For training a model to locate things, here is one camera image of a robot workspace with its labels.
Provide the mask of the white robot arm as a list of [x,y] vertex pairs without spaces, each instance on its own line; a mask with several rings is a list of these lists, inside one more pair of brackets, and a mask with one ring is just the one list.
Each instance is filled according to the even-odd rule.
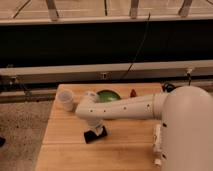
[[104,119],[159,119],[162,171],[213,171],[213,96],[199,87],[106,103],[89,91],[76,115],[92,129]]

